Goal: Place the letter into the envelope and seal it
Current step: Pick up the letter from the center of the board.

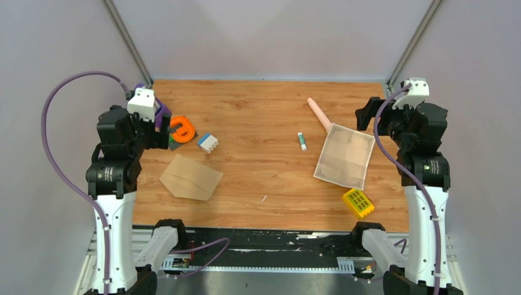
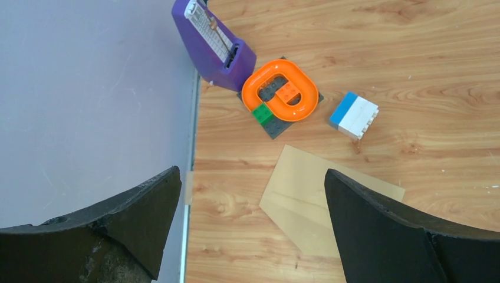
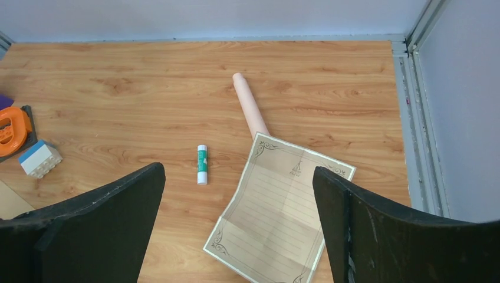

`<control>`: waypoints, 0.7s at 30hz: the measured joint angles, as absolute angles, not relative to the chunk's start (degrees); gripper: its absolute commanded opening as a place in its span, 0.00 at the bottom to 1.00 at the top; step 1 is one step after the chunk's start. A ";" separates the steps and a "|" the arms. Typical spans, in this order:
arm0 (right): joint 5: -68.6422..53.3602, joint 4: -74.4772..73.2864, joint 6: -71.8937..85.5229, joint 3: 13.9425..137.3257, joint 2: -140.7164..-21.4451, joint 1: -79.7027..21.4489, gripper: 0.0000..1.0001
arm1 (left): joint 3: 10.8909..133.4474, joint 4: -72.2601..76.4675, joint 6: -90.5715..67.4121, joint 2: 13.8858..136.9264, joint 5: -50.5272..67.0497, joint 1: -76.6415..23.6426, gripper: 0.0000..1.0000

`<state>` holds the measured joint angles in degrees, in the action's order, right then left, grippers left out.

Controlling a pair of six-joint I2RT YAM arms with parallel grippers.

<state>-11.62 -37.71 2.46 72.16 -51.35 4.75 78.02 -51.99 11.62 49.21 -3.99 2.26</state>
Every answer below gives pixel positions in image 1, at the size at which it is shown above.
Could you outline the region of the beige letter paper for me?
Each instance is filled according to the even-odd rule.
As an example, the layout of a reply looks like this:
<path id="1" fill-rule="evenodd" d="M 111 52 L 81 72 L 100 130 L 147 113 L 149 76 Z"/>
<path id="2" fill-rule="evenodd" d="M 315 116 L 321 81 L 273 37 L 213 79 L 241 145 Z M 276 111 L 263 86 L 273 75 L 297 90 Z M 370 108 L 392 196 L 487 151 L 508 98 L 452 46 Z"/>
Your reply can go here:
<path id="1" fill-rule="evenodd" d="M 313 176 L 341 187 L 363 190 L 375 138 L 333 123 Z"/>

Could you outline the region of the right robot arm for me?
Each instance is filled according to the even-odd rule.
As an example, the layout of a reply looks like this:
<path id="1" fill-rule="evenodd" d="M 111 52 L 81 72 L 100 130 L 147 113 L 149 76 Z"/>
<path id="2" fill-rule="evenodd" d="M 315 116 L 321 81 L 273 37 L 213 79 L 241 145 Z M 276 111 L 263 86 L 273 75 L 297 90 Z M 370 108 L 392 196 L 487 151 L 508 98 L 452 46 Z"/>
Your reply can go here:
<path id="1" fill-rule="evenodd" d="M 358 130 L 373 122 L 375 138 L 389 136 L 398 147 L 391 161 L 409 209 L 409 252 L 402 254 L 381 224 L 362 221 L 351 232 L 352 251 L 373 257 L 385 294 L 460 294 L 447 264 L 445 241 L 450 167 L 439 147 L 447 128 L 446 109 L 372 97 L 355 114 Z"/>

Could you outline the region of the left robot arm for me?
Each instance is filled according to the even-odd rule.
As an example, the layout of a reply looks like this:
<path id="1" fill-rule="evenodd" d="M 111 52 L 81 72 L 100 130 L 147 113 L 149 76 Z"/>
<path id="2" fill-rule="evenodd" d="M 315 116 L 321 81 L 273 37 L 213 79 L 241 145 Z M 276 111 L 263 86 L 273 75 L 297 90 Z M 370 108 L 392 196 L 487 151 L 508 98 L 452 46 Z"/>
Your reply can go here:
<path id="1" fill-rule="evenodd" d="M 169 115 L 160 130 L 153 120 L 113 105 L 98 118 L 100 143 L 87 169 L 89 201 L 96 217 L 96 276 L 88 294 L 155 294 L 159 270 L 169 252 L 188 246 L 180 219 L 161 219 L 138 256 L 133 255 L 133 209 L 140 159 L 146 149 L 168 149 Z"/>

